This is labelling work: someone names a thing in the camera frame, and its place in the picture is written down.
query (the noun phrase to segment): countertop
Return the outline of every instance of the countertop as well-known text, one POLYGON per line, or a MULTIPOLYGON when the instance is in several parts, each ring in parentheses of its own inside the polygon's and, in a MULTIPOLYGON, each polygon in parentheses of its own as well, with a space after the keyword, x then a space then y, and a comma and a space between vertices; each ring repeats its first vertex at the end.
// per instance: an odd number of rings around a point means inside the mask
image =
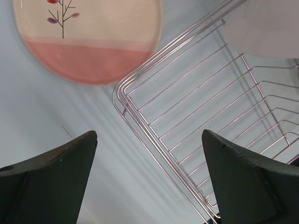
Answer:
MULTIPOLYGON (((159 48, 220 2, 164 0, 159 48)), ((203 223, 113 107, 115 85, 78 85, 44 68, 22 42, 12 5, 0 7, 0 167, 93 129, 99 144, 79 224, 203 223)))

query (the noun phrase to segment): dark green object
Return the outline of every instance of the dark green object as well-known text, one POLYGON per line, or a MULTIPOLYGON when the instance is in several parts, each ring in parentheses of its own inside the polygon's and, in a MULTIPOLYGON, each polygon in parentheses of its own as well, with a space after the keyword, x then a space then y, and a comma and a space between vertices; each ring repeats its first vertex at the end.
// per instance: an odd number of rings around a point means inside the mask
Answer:
POLYGON ((223 224, 299 223, 299 167, 254 153, 208 130, 202 141, 223 224))
POLYGON ((0 224, 75 224, 96 147, 90 131, 0 169, 0 224))
MULTIPOLYGON (((216 217, 214 217, 214 219, 215 219, 215 221, 217 222, 217 224, 222 224, 220 218, 216 218, 216 217)), ((209 224, 214 224, 214 222, 213 222, 212 219, 209 219, 209 220, 207 221, 207 223, 209 223, 209 224)))

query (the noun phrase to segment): branch design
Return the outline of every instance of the branch design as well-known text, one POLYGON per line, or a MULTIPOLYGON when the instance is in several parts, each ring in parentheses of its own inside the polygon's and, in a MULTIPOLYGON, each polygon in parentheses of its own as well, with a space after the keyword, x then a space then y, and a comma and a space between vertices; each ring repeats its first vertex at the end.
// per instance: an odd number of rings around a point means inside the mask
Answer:
POLYGON ((64 4, 64 0, 47 0, 50 4, 60 4, 61 5, 61 12, 59 13, 59 10, 57 10, 57 16, 55 16, 50 10, 49 13, 52 17, 49 17, 47 20, 51 24, 59 24, 62 28, 62 39, 64 39, 64 22, 66 22, 70 18, 77 18, 80 16, 80 13, 73 13, 70 16, 66 16, 66 13, 71 8, 76 8, 71 6, 71 2, 73 0, 70 0, 68 4, 64 4))

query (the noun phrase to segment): dish rack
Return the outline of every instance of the dish rack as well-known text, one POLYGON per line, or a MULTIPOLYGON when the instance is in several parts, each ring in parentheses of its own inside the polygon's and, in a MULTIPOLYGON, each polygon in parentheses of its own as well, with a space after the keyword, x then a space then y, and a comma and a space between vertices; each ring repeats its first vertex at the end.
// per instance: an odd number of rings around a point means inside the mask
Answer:
POLYGON ((204 129, 290 163, 299 156, 299 63, 231 49, 226 0, 117 84, 113 103, 190 205, 216 224, 204 129))

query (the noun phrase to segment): plate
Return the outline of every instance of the plate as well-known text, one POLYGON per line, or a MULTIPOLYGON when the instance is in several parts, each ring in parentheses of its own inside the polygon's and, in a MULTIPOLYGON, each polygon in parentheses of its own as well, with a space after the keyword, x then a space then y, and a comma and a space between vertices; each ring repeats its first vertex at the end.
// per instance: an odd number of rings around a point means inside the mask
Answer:
POLYGON ((226 42, 240 52, 299 58, 299 0, 247 0, 226 21, 226 42))
POLYGON ((155 52, 161 0, 14 0, 15 21, 32 54, 80 84, 123 79, 155 52))

